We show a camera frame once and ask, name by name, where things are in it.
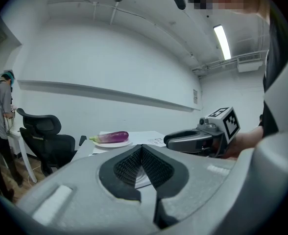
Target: air conditioner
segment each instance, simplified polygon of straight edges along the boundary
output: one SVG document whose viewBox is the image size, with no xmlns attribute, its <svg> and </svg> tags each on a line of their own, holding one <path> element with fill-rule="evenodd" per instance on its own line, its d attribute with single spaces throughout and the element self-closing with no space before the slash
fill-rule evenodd
<svg viewBox="0 0 288 235">
<path fill-rule="evenodd" d="M 260 53 L 249 54 L 245 56 L 240 56 L 238 60 L 238 71 L 257 71 L 260 66 L 263 65 L 262 56 Z"/>
</svg>

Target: white marker cube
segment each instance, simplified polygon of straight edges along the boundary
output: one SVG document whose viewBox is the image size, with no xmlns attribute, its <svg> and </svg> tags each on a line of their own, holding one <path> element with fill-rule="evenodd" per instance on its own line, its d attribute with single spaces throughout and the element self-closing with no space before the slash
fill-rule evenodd
<svg viewBox="0 0 288 235">
<path fill-rule="evenodd" d="M 224 132 L 227 143 L 236 136 L 240 125 L 233 107 L 220 108 L 207 116 L 208 123 L 215 124 L 220 131 Z"/>
</svg>

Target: person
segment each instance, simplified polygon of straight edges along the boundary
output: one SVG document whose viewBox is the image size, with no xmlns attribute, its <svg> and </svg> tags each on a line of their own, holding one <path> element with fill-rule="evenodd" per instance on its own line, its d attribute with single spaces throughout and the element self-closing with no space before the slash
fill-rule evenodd
<svg viewBox="0 0 288 235">
<path fill-rule="evenodd" d="M 14 75 L 12 72 L 6 72 L 1 76 L 0 80 L 0 153 L 5 159 L 10 173 L 19 186 L 22 185 L 23 177 L 18 173 L 15 163 L 13 161 L 10 146 L 8 142 L 5 119 L 13 117 L 11 112 L 11 86 L 14 82 Z M 14 196 L 13 189 L 8 190 L 2 178 L 0 171 L 0 190 L 4 197 L 12 201 Z"/>
<path fill-rule="evenodd" d="M 260 123 L 258 124 L 258 126 L 263 126 L 263 115 L 260 115 Z"/>
<path fill-rule="evenodd" d="M 269 24 L 270 45 L 263 78 L 264 91 L 273 84 L 288 62 L 288 24 L 279 10 L 270 7 L 269 0 L 209 0 L 219 9 L 236 13 L 256 14 Z M 238 157 L 240 152 L 255 147 L 262 138 L 278 132 L 276 122 L 264 102 L 262 121 L 248 133 L 238 133 L 229 144 L 224 158 Z"/>
</svg>

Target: chair headrest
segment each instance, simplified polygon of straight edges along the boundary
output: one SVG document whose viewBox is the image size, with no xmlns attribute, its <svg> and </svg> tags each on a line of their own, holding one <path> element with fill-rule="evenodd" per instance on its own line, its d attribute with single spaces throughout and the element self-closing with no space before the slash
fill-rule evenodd
<svg viewBox="0 0 288 235">
<path fill-rule="evenodd" d="M 57 135 L 61 130 L 61 123 L 56 116 L 34 116 L 25 113 L 21 108 L 17 109 L 17 112 L 23 116 L 24 127 L 34 136 Z"/>
</svg>

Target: gray shirt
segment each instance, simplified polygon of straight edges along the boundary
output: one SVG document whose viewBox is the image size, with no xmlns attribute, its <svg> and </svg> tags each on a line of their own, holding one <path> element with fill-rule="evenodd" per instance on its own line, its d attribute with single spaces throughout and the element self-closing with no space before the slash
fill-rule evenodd
<svg viewBox="0 0 288 235">
<path fill-rule="evenodd" d="M 11 113 L 11 89 L 7 83 L 0 82 L 0 137 L 8 139 L 4 113 Z"/>
</svg>

